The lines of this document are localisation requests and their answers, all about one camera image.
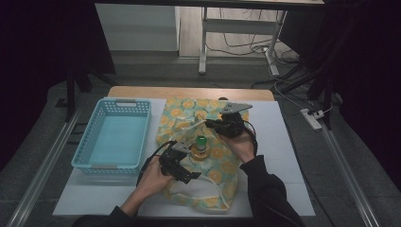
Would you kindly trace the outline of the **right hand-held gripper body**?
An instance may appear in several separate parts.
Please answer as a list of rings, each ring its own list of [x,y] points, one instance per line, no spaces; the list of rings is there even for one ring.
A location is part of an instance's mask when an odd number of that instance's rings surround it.
[[[227,102],[220,111],[223,123],[221,134],[229,138],[235,138],[244,132],[245,124],[240,113],[249,110],[252,106],[252,104],[246,103]]]

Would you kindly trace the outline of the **white table mat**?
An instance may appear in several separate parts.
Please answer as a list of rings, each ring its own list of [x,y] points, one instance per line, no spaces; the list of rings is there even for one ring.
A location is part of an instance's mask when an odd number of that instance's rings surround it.
[[[278,176],[287,189],[288,202],[301,216],[313,216],[314,208],[306,190],[293,146],[279,105],[275,101],[250,102],[250,121],[256,131],[258,152],[264,156],[268,172]],[[205,211],[179,205],[157,194],[141,206],[143,218],[248,218],[247,176],[238,172],[238,188],[231,208],[226,212]],[[108,215],[133,191],[132,175],[91,175],[73,169],[53,211],[55,216]]]

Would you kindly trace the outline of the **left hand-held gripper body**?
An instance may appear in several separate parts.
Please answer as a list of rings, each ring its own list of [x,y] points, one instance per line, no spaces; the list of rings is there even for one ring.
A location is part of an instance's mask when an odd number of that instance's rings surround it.
[[[175,142],[173,145],[169,145],[159,158],[162,173],[173,176],[176,181],[189,179],[191,172],[180,164],[180,161],[189,152],[189,147],[184,142]]]

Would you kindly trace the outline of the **white desk frame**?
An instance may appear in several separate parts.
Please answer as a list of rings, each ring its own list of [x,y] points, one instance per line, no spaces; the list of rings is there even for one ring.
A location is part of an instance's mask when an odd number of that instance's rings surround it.
[[[202,7],[201,16],[201,45],[199,74],[206,73],[206,38],[208,33],[258,34],[271,35],[271,43],[265,48],[265,56],[269,69],[274,75],[278,74],[272,59],[276,41],[279,37],[286,14],[289,10],[322,9],[323,0],[95,0],[101,4],[149,5],[149,6],[179,6]],[[275,22],[250,21],[235,19],[211,19],[208,17],[209,8],[228,9],[270,9],[278,11]]]

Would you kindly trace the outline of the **small green capped bottle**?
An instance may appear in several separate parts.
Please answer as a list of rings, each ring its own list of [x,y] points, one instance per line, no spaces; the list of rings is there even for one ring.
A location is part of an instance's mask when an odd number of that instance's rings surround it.
[[[195,143],[197,151],[204,152],[206,149],[206,143],[207,143],[206,137],[203,135],[198,135]]]

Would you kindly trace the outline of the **metal floor rail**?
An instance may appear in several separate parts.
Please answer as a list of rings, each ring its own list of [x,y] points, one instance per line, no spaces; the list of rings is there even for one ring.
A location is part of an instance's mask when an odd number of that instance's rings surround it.
[[[61,131],[59,132],[55,142],[52,144],[50,150],[46,153],[44,160],[36,171],[24,196],[18,203],[6,227],[25,226],[37,199],[41,195],[44,186],[49,179],[49,176],[53,171],[53,168],[57,163],[65,144],[67,143],[69,135],[71,134],[81,115],[81,112],[82,109],[77,108],[76,112],[72,114],[70,120],[61,128]]]
[[[339,172],[348,188],[348,191],[355,201],[356,207],[365,226],[380,227],[372,205],[369,203],[366,194],[357,182],[356,175],[347,162],[336,136],[325,124],[322,124],[322,134],[332,153],[333,159],[338,166]]]

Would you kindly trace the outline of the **person's left hand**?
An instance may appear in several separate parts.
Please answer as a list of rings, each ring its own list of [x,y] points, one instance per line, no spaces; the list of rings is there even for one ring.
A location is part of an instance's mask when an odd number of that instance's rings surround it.
[[[137,189],[148,198],[162,191],[172,180],[172,176],[162,173],[159,157],[155,156],[150,160]]]

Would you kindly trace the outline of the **blue plastic basket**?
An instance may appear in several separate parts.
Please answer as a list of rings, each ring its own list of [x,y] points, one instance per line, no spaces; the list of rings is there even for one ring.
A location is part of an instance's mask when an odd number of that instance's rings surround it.
[[[101,98],[80,139],[72,167],[87,174],[137,175],[151,119],[148,99]]]

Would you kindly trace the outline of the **white power strip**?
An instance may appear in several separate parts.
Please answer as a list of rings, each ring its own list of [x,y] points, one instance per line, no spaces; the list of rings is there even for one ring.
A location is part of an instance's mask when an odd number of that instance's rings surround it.
[[[318,131],[322,128],[319,119],[324,116],[322,111],[310,111],[309,109],[301,109],[300,113],[305,118],[313,131]]]

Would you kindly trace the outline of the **white cabinet panel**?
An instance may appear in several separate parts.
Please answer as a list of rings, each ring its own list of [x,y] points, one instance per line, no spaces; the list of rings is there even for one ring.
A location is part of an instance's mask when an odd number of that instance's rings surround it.
[[[96,11],[111,50],[179,50],[179,7],[96,4]]]

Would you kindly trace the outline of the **black stand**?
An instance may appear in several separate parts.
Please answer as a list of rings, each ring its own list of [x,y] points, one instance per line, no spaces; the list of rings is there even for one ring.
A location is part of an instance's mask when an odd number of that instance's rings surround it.
[[[69,122],[76,111],[76,89],[83,93],[90,93],[93,89],[93,83],[89,76],[95,76],[110,86],[117,86],[118,83],[109,78],[106,74],[101,73],[88,65],[71,64],[66,73],[66,99],[60,103],[62,108],[67,109],[65,122]]]
[[[312,84],[307,90],[306,96],[309,100],[316,100],[320,95],[323,95],[323,123],[328,129],[331,129],[329,112],[332,108],[333,77],[335,75],[336,60],[339,58],[340,52],[354,26],[355,23],[350,19],[339,24],[336,30],[331,30],[331,37],[327,38],[320,45],[320,49],[307,59],[307,61],[315,59],[315,68],[309,68],[306,77],[295,81],[287,87],[276,89],[277,93],[284,95],[311,81]]]

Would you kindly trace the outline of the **person's right hand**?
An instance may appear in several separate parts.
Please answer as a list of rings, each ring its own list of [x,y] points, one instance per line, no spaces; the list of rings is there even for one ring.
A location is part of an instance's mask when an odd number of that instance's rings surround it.
[[[241,161],[242,164],[248,163],[255,157],[253,153],[253,141],[248,133],[243,132],[235,138],[229,138],[224,135],[221,135],[219,138],[228,145],[230,151]]]

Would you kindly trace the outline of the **orange print cloth bag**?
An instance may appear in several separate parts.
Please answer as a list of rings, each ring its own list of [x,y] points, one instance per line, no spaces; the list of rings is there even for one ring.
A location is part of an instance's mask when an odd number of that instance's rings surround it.
[[[219,138],[223,130],[220,111],[227,102],[188,97],[170,97],[166,100],[156,135],[157,144],[186,143],[190,152],[180,164],[191,173],[201,173],[198,179],[192,179],[188,184],[176,180],[171,182],[163,191],[166,198],[200,210],[225,212],[230,209],[238,184],[239,159]],[[240,114],[246,130],[249,110]],[[221,131],[208,128],[204,123],[206,119],[216,120],[218,124],[215,127]],[[196,146],[198,135],[206,137],[206,149],[210,152],[210,156],[203,161],[191,156],[191,148]]]

